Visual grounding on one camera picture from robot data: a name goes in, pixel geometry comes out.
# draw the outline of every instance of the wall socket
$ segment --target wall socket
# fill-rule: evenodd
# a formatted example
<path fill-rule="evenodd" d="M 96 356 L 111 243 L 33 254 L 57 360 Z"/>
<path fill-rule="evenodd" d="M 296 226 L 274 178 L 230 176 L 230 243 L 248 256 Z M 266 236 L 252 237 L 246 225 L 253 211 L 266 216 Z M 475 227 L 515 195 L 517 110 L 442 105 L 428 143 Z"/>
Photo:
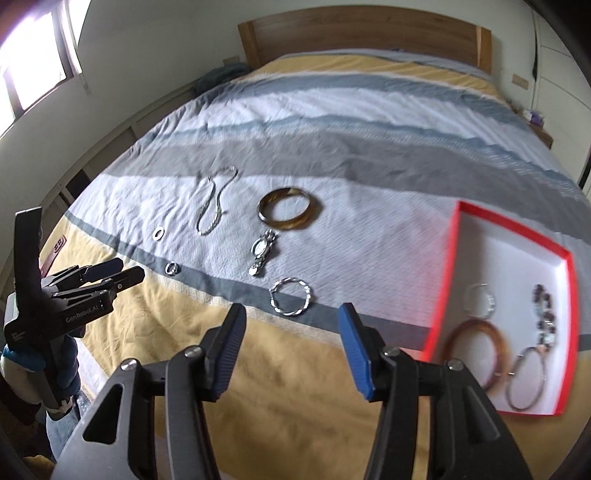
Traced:
<path fill-rule="evenodd" d="M 519 85 L 521 88 L 523 88 L 525 90 L 530 88 L 530 83 L 525 78 L 520 77 L 516 73 L 513 74 L 512 82 L 515 83 L 516 85 Z"/>
<path fill-rule="evenodd" d="M 234 55 L 233 57 L 228 57 L 222 60 L 224 66 L 232 65 L 233 63 L 240 63 L 240 57 L 238 55 Z"/>

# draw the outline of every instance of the amber bangle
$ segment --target amber bangle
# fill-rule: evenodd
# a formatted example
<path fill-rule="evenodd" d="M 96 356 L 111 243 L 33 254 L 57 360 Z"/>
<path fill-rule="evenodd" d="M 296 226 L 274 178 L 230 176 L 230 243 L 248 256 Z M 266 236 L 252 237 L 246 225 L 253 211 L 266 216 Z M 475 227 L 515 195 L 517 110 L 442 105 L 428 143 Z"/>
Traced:
<path fill-rule="evenodd" d="M 501 335 L 500 331 L 490 322 L 482 319 L 469 319 L 456 327 L 452 331 L 451 335 L 447 338 L 445 345 L 443 346 L 442 360 L 449 360 L 452 356 L 453 347 L 462 333 L 467 330 L 476 330 L 477 332 L 484 333 L 491 339 L 496 353 L 495 368 L 492 375 L 482 386 L 485 392 L 488 392 L 494 387 L 504 376 L 505 372 L 508 371 L 508 358 L 509 358 L 509 347 L 505 338 Z"/>
<path fill-rule="evenodd" d="M 290 218 L 289 220 L 273 220 L 272 218 L 265 216 L 265 209 L 270 204 L 276 202 L 277 200 L 287 197 L 304 197 L 308 200 L 308 206 L 301 214 L 299 214 L 296 217 Z M 272 192 L 267 193 L 259 201 L 256 209 L 258 211 L 259 218 L 268 226 L 277 228 L 279 230 L 291 230 L 292 228 L 296 228 L 303 225 L 310 219 L 313 211 L 312 204 L 312 197 L 308 193 L 304 192 L 304 190 L 300 190 L 295 187 L 286 187 L 284 189 L 273 190 Z"/>

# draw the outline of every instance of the silver watch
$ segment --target silver watch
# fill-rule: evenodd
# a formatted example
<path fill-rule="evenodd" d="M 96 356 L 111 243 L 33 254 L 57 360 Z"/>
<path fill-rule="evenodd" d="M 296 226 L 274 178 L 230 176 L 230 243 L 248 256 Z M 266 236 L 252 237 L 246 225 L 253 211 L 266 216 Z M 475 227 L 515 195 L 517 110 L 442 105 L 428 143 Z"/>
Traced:
<path fill-rule="evenodd" d="M 275 238 L 277 238 L 277 235 L 273 230 L 269 229 L 252 244 L 251 252 L 255 256 L 255 262 L 248 269 L 249 275 L 256 277 L 262 273 L 263 266 L 273 250 Z"/>

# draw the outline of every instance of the bed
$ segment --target bed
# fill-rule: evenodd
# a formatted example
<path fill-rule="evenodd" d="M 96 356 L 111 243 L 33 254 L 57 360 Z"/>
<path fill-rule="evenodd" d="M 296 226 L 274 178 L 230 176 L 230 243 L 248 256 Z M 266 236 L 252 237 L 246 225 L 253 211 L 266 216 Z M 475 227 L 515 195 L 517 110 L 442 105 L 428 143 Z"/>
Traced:
<path fill-rule="evenodd" d="M 352 302 L 387 342 L 420 356 L 450 218 L 465 199 L 574 254 L 581 335 L 566 412 L 505 417 L 535 478 L 548 478 L 591 414 L 590 207 L 492 84 L 491 32 L 368 6 L 273 15 L 239 32 L 255 70 L 156 125 L 83 192 L 43 250 L 64 235 L 53 271 L 114 256 L 146 270 L 79 343 L 85 393 L 92 399 L 125 358 L 160 361 L 198 343 L 241 302 L 248 328 L 230 388 L 206 405 L 220 469 L 237 480 L 362 478 L 379 406 L 355 390 L 336 309 Z M 229 166 L 239 174 L 221 195 L 224 213 L 199 236 L 206 177 Z M 322 208 L 307 228 L 279 232 L 265 275 L 251 277 L 251 245 L 267 228 L 256 204 L 291 185 Z M 154 241 L 158 226 L 165 235 Z M 180 267 L 172 277 L 171 261 Z M 276 314 L 267 292 L 289 276 L 316 298 L 292 318 Z M 289 291 L 279 299 L 300 301 Z M 424 477 L 427 415 L 422 404 L 415 478 Z"/>

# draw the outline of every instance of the human hand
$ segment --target human hand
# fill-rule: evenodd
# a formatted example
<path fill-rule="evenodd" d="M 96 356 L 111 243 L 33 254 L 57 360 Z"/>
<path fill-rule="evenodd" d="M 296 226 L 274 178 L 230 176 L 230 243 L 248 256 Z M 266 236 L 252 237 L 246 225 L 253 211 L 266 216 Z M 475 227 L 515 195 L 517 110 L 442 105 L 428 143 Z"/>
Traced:
<path fill-rule="evenodd" d="M 76 341 L 70 335 L 66 335 L 61 346 L 60 370 L 56 379 L 66 398 L 80 390 L 77 355 Z M 0 374 L 10 385 L 15 395 L 31 405 L 41 403 L 41 395 L 33 386 L 28 373 L 40 372 L 45 367 L 46 360 L 43 356 L 29 347 L 12 351 L 7 345 L 0 358 Z"/>

